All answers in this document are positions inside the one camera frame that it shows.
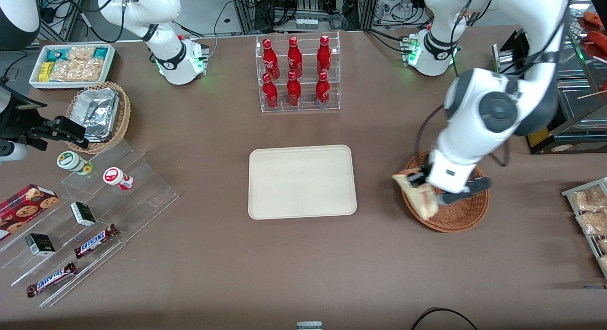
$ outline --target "orange food item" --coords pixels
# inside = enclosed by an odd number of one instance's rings
[[[601,21],[601,17],[599,17],[596,12],[585,11],[584,19],[598,27],[603,28],[603,21]]]
[[[598,45],[601,49],[603,49],[605,54],[607,54],[607,36],[601,34],[598,31],[590,31],[588,32],[586,38],[590,42],[594,42],[595,45]]]

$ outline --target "red bottle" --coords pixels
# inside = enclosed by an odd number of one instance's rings
[[[302,98],[302,86],[297,80],[297,74],[294,71],[289,72],[289,82],[286,83],[286,91],[289,93],[289,103],[293,107],[298,107]]]
[[[304,62],[302,60],[302,51],[297,45],[297,37],[289,38],[289,53],[286,54],[289,60],[289,70],[294,71],[297,77],[302,77],[304,74]]]
[[[316,53],[317,67],[316,71],[320,75],[321,72],[328,72],[331,69],[331,49],[329,48],[329,36],[321,36],[321,46]]]
[[[272,41],[265,38],[262,41],[262,45],[264,45],[264,67],[266,73],[269,73],[272,79],[278,80],[280,69],[278,69],[278,56],[276,56],[276,52],[272,49]]]
[[[316,106],[325,108],[329,104],[329,90],[331,86],[327,82],[327,72],[323,71],[318,75],[316,83]]]
[[[268,73],[264,73],[262,79],[264,80],[262,90],[264,91],[264,99],[266,100],[267,108],[275,110],[278,108],[278,90],[276,90],[276,86],[272,82],[272,77],[270,77]]]

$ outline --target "wicker basket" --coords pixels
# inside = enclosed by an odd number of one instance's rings
[[[94,90],[102,90],[103,88],[112,88],[116,90],[120,94],[119,101],[119,109],[117,111],[116,122],[114,123],[114,132],[111,140],[105,143],[89,143],[89,147],[87,149],[83,149],[78,147],[70,142],[67,142],[67,146],[73,151],[80,151],[84,153],[90,153],[91,155],[96,155],[100,153],[102,150],[108,147],[115,146],[118,144],[122,138],[124,138],[124,134],[126,134],[126,130],[129,127],[129,118],[130,118],[130,101],[129,97],[124,94],[124,90],[120,88],[115,83],[112,82],[104,82],[95,84],[94,86],[87,87],[85,90],[94,91]],[[72,103],[67,108],[67,113],[65,114],[68,118],[72,114],[72,109],[74,108],[74,103],[76,102],[76,97],[72,99]]]
[[[428,156],[428,151],[419,153],[407,163],[407,169],[416,168],[423,165],[425,158]],[[474,169],[473,177],[483,177],[483,173],[478,168]],[[435,193],[439,193],[438,188],[434,188]],[[403,193],[403,199],[407,208],[411,213],[428,227],[444,233],[455,233],[457,231],[465,231],[476,226],[485,214],[489,207],[489,191],[484,190],[475,194],[471,198],[459,200],[449,205],[441,205],[438,207],[438,213],[432,216],[429,220],[423,220],[410,204],[407,196]]]

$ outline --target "table surface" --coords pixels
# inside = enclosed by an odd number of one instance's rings
[[[488,68],[490,46],[513,30],[467,30],[460,73]],[[480,329],[604,328],[607,291],[582,289],[604,280],[560,192],[606,176],[605,155],[532,156],[514,138],[507,168],[479,164],[494,181],[484,220],[464,233],[428,229],[390,175],[411,157],[453,70],[425,77],[362,32],[340,37],[342,109],[305,115],[260,112],[254,37],[220,39],[208,75],[185,86],[158,75],[145,44],[116,44],[111,79],[132,104],[127,139],[182,196],[51,308],[0,272],[0,328],[267,330],[318,320],[328,330],[402,329],[433,306],[456,309]],[[73,95],[30,93],[49,104],[47,118],[63,114]],[[424,147],[444,125],[443,116],[431,121]],[[354,215],[249,217],[253,150],[331,144],[352,150]],[[67,172],[52,163],[65,149],[53,142],[3,164],[0,200],[28,183],[57,185]],[[422,325],[466,328],[431,318]]]

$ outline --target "cookie box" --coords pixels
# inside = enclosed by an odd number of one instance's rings
[[[30,184],[0,202],[0,240],[30,222],[59,199],[52,190]]]

